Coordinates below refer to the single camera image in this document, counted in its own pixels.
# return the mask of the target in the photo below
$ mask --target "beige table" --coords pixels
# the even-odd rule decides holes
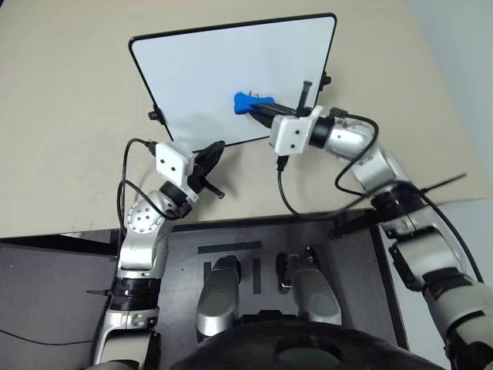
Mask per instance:
[[[0,237],[117,227],[116,184],[133,136],[167,141],[147,119],[151,100],[130,58],[131,36],[288,15],[333,12],[327,64],[333,82],[319,104],[377,120],[381,143],[418,186],[467,171],[436,201],[491,196],[426,42],[403,0],[123,1],[5,0],[0,8]],[[286,214],[276,157],[266,140],[229,147],[187,221]],[[293,158],[285,187],[300,211],[333,210],[351,196],[334,189],[341,163],[319,150]],[[136,149],[129,177],[162,183]],[[356,188],[350,176],[343,181]]]

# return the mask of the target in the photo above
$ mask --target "cable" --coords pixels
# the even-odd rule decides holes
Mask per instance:
[[[126,164],[129,159],[129,151],[130,147],[134,143],[141,143],[144,146],[148,146],[147,141],[138,139],[136,137],[129,140],[129,142],[125,146],[125,152],[123,153],[123,163],[122,163],[122,180],[126,179]],[[126,235],[125,223],[123,222],[123,217],[125,215],[125,187],[118,188],[116,192],[116,209],[118,211],[118,221],[120,224],[120,232],[119,232],[119,245],[121,244],[122,237]]]
[[[368,145],[365,146],[365,148],[361,151],[361,153],[359,153],[357,156],[355,156],[355,158],[353,158],[346,166],[345,168],[342,169],[342,171],[339,172],[339,174],[337,175],[336,177],[336,180],[334,181],[334,186],[340,190],[340,191],[343,191],[345,193],[349,193],[349,194],[353,194],[353,195],[363,195],[363,193],[360,193],[358,191],[354,191],[354,190],[350,190],[350,189],[346,189],[345,187],[342,187],[340,184],[339,184],[339,181],[340,179],[342,178],[342,176],[344,176],[346,174],[346,172],[354,165],[356,164],[361,158],[363,158],[363,156],[368,152],[368,150],[370,150],[370,148],[377,142],[377,139],[378,139],[378,133],[380,132],[380,130],[378,129],[378,125],[375,121],[373,121],[372,119],[369,119],[367,117],[363,117],[363,116],[357,116],[357,115],[354,115],[354,114],[347,114],[346,115],[347,118],[352,118],[352,119],[357,119],[359,121],[363,121],[363,122],[366,122],[368,123],[370,126],[373,127],[373,130],[374,130],[374,134],[373,134],[373,137],[371,138],[370,142],[368,143]]]
[[[286,196],[284,194],[284,190],[283,190],[283,183],[282,183],[282,176],[281,176],[281,174],[282,174],[282,171],[277,171],[277,184],[279,186],[280,196],[281,196],[281,199],[283,200],[284,205],[295,216],[301,217],[301,218],[304,218],[304,219],[308,219],[308,220],[333,220],[335,217],[339,216],[343,212],[346,212],[347,210],[349,210],[350,208],[352,208],[356,204],[358,204],[358,203],[362,202],[363,200],[371,197],[374,193],[376,193],[376,192],[380,191],[381,189],[383,189],[384,187],[387,187],[387,186],[392,185],[392,184],[394,184],[394,185],[399,185],[400,184],[400,185],[405,185],[407,187],[410,187],[413,191],[417,192],[418,195],[419,195],[419,197],[428,206],[430,206],[431,209],[433,209],[434,212],[444,221],[444,223],[447,225],[447,227],[450,229],[450,231],[453,233],[453,235],[457,239],[458,243],[461,245],[461,248],[464,251],[464,254],[466,255],[467,259],[469,260],[469,264],[471,264],[472,270],[475,273],[476,279],[480,283],[484,283],[483,277],[481,276],[481,272],[479,271],[479,267],[476,264],[476,261],[475,261],[474,257],[472,256],[472,253],[469,250],[468,245],[465,243],[465,240],[459,234],[458,230],[455,228],[455,226],[453,225],[453,223],[450,222],[450,220],[447,218],[447,216],[445,216],[445,214],[440,210],[440,208],[438,208],[438,206],[430,198],[428,198],[426,195],[424,195],[424,191],[423,190],[419,190],[412,183],[409,183],[407,181],[402,181],[402,180],[389,181],[389,182],[384,183],[383,185],[381,185],[381,186],[379,186],[379,187],[377,187],[377,188],[375,188],[375,189],[373,189],[371,191],[368,191],[365,194],[362,194],[356,200],[354,200],[351,203],[349,203],[348,205],[340,208],[339,210],[335,210],[333,212],[328,212],[326,214],[321,214],[321,215],[308,215],[308,214],[300,214],[295,209],[293,209],[291,207],[291,205],[289,204],[289,202],[287,201]],[[440,183],[437,183],[437,184],[435,184],[435,185],[433,185],[431,187],[424,188],[424,190],[429,191],[429,190],[435,189],[435,188],[437,188],[439,186],[443,186],[443,185],[446,185],[448,183],[451,183],[452,181],[459,180],[459,179],[461,179],[463,177],[464,177],[464,174],[461,174],[459,176],[452,177],[449,180],[445,180],[445,181],[442,181]]]
[[[161,217],[164,217],[165,219],[167,220],[178,220],[180,219],[179,216],[173,216],[171,214],[167,214],[166,212],[162,212],[157,206],[155,203],[153,203],[150,198],[143,192],[140,190],[140,188],[138,186],[136,186],[132,181],[129,181],[129,180],[120,180],[120,182],[118,183],[118,192],[121,192],[121,189],[125,186],[125,185],[128,185],[129,187],[131,187],[132,189],[134,189],[138,195],[140,195]]]
[[[283,200],[284,205],[292,214],[294,214],[297,217],[304,218],[307,220],[333,220],[337,216],[340,216],[344,212],[348,211],[358,203],[361,203],[363,200],[368,199],[372,195],[374,195],[376,192],[380,191],[384,187],[387,187],[389,185],[392,185],[394,183],[400,183],[403,181],[389,181],[387,183],[384,183],[383,185],[380,185],[379,187],[376,187],[373,190],[370,190],[364,194],[361,194],[356,200],[353,200],[349,204],[345,205],[342,208],[339,208],[338,210],[332,211],[332,212],[326,212],[325,214],[301,214],[297,212],[294,208],[291,207],[289,202],[286,199],[286,195],[284,194],[284,189],[283,189],[283,181],[282,181],[282,171],[277,171],[277,185],[279,187],[279,192],[280,192],[280,197]]]
[[[433,203],[433,201],[430,200],[430,198],[428,198],[426,195],[424,195],[424,193],[421,190],[416,189],[416,187],[414,187],[414,189],[418,192],[421,199],[424,200],[424,202],[427,203],[428,206],[430,206],[437,213],[437,215],[445,222],[445,224],[448,226],[450,231],[453,233],[453,235],[455,236],[455,238],[457,239],[457,241],[461,245],[462,250],[464,251],[466,257],[468,258],[469,264],[471,264],[472,270],[476,275],[476,279],[480,283],[484,283],[485,281],[483,280],[483,277],[481,276],[481,272],[479,271],[479,267],[476,264],[476,261],[475,261],[474,257],[472,256],[472,253],[469,250],[468,245],[465,243],[465,240],[459,234],[459,232],[457,231],[457,229],[455,228],[453,223],[448,219],[447,216],[445,216],[445,214],[440,210],[440,208],[438,208],[438,206],[435,203]]]
[[[450,179],[447,179],[447,180],[443,180],[441,181],[440,183],[436,183],[435,185],[431,185],[430,187],[424,187],[422,188],[420,191],[423,193],[423,194],[426,194],[428,191],[430,190],[434,190],[438,187],[443,187],[444,185],[448,185],[449,183],[453,183],[454,181],[457,181],[457,180],[460,180],[460,179],[463,179],[464,177],[466,177],[467,174],[466,173],[461,173],[460,175],[457,175],[457,176],[454,176],[454,177],[451,177]]]
[[[34,343],[36,345],[81,345],[83,343],[91,343],[92,342],[92,340],[90,340],[90,341],[68,341],[66,343],[47,343],[44,341],[35,341],[32,339],[27,339],[27,338],[21,337],[20,335],[17,335],[17,334],[11,333],[10,331],[6,331],[6,330],[2,330],[2,329],[0,329],[0,332],[7,334],[7,335],[10,335],[11,337],[20,339],[21,341],[28,341],[29,343]]]

